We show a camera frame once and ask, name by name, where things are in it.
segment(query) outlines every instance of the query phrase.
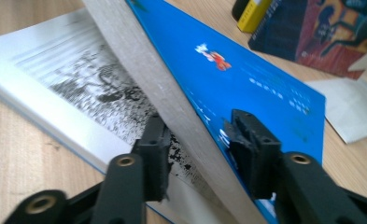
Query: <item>white book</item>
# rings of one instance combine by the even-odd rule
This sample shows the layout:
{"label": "white book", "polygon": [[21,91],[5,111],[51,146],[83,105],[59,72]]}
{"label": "white book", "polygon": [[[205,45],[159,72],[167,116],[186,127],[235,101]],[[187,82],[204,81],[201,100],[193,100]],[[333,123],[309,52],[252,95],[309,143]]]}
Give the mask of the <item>white book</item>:
{"label": "white book", "polygon": [[[156,112],[86,9],[0,36],[0,99],[102,173]],[[170,161],[170,200],[150,207],[175,223],[234,223],[178,143]]]}

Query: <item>blue book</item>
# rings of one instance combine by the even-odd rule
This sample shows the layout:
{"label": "blue book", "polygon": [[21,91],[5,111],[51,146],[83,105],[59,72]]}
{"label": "blue book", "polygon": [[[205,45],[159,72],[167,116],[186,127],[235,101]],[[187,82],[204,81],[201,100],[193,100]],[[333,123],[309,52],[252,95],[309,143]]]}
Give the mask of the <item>blue book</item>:
{"label": "blue book", "polygon": [[[162,0],[127,3],[232,169],[223,121],[234,109],[255,115],[282,151],[322,163],[323,95]],[[271,200],[255,204],[277,222]]]}

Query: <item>dark book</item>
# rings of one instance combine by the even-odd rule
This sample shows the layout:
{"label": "dark book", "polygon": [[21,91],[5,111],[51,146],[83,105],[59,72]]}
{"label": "dark book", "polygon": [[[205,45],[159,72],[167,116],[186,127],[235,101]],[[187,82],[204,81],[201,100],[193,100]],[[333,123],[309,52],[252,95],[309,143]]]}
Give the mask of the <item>dark book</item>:
{"label": "dark book", "polygon": [[339,77],[367,52],[367,1],[274,0],[250,38],[253,50]]}

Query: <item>table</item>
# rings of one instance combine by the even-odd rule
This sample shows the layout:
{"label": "table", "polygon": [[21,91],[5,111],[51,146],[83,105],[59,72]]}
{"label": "table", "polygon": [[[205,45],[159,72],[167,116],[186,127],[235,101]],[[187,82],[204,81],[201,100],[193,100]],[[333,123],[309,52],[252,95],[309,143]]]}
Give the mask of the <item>table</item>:
{"label": "table", "polygon": [[[178,1],[176,7],[247,47],[231,16],[234,0]],[[84,7],[79,0],[0,1],[0,35]],[[260,54],[300,80],[331,75]],[[367,197],[367,138],[346,145],[329,123],[324,137],[324,168],[342,187]],[[22,199],[42,189],[62,189],[72,197],[103,180],[103,176],[50,136],[0,102],[0,222]],[[148,209],[148,223],[167,223]]]}

